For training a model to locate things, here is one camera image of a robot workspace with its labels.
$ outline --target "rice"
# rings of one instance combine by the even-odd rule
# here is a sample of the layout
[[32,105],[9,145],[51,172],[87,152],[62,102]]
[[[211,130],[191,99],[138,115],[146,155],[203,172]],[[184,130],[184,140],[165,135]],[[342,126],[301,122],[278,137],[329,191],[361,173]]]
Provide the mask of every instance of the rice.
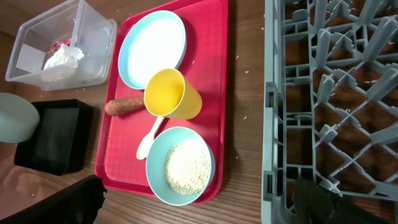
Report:
[[193,195],[208,183],[211,162],[206,148],[195,140],[174,145],[167,154],[165,177],[171,189],[183,195]]

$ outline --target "black tray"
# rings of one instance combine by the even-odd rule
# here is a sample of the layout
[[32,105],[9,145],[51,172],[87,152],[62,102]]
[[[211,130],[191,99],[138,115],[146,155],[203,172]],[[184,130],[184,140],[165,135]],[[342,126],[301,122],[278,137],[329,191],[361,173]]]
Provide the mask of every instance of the black tray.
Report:
[[34,102],[40,122],[17,146],[15,165],[62,175],[83,168],[93,108],[79,100]]

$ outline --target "brown sausage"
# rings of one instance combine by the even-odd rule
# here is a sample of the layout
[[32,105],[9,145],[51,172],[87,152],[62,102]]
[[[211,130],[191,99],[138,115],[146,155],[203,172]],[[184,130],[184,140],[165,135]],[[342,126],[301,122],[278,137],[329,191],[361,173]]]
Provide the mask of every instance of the brown sausage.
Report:
[[144,97],[137,96],[127,99],[117,99],[107,102],[105,112],[111,116],[121,116],[144,107]]

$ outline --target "gray plastic rack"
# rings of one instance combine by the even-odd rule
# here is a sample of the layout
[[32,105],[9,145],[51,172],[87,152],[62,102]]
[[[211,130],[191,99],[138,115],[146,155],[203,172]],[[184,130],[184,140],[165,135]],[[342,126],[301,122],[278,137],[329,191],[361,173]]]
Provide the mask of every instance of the gray plastic rack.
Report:
[[[287,177],[287,173],[292,170],[297,177],[302,177],[306,173],[307,178],[312,177],[314,182],[340,196],[350,195],[393,201],[396,223],[398,223],[398,185],[392,183],[398,178],[398,171],[381,182],[375,180],[358,163],[358,159],[375,144],[395,159],[398,158],[398,153],[387,146],[398,141],[398,122],[388,128],[370,133],[354,116],[361,108],[372,102],[398,118],[398,109],[381,101],[398,84],[398,53],[380,55],[386,44],[393,42],[398,44],[398,16],[378,16],[386,8],[397,9],[398,0],[366,0],[359,16],[353,14],[352,10],[355,9],[350,8],[351,2],[350,0],[266,0],[261,198],[263,223],[297,223],[294,205],[287,205],[287,184],[295,181]],[[294,11],[291,19],[285,19],[285,6],[289,4],[304,4],[306,8]],[[311,23],[311,11],[315,11],[313,23]],[[331,21],[337,16],[352,22],[330,26]],[[371,38],[368,38],[369,30],[374,32]],[[299,40],[308,41],[308,63],[285,65],[285,54],[288,53],[285,52],[286,43]],[[330,60],[330,56],[339,49],[351,53],[352,57]],[[381,74],[381,77],[375,80],[368,90],[359,87],[354,77],[354,73],[363,65]],[[351,68],[347,71],[336,68],[350,66]],[[314,89],[313,83],[315,70],[328,73],[328,75],[322,75],[317,90]],[[286,88],[300,85],[307,85],[310,88],[311,110],[288,112]],[[333,106],[330,103],[330,97],[341,85],[349,86],[366,100],[352,111]],[[317,131],[315,108],[320,105],[338,114],[341,121],[331,126],[324,124],[321,130]],[[348,155],[332,144],[332,140],[339,135],[339,128],[345,123],[349,123],[370,139],[370,142],[354,155]],[[312,141],[308,143],[308,145],[312,144],[311,165],[287,162],[287,131],[289,129],[311,130]],[[330,150],[344,160],[342,165],[328,176],[322,176],[317,170],[317,147],[320,144],[327,144]],[[335,177],[349,166],[373,183],[375,187],[368,193],[340,190],[340,181]]]

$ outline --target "red tray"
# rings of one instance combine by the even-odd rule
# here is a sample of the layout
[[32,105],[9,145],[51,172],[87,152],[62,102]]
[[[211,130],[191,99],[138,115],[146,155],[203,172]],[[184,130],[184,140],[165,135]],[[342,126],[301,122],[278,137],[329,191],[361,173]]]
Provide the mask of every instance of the red tray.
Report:
[[[188,127],[199,133],[213,150],[215,176],[195,201],[206,203],[218,193],[223,179],[228,0],[177,0],[123,22],[116,36],[105,102],[144,94],[123,83],[119,76],[118,57],[122,42],[133,25],[158,10],[173,11],[181,17],[187,33],[187,51],[179,70],[203,100],[196,118],[188,121],[166,119],[159,132],[174,126]],[[147,110],[122,117],[103,114],[95,172],[106,187],[155,196],[147,181],[146,161],[136,159],[138,145],[155,119]]]

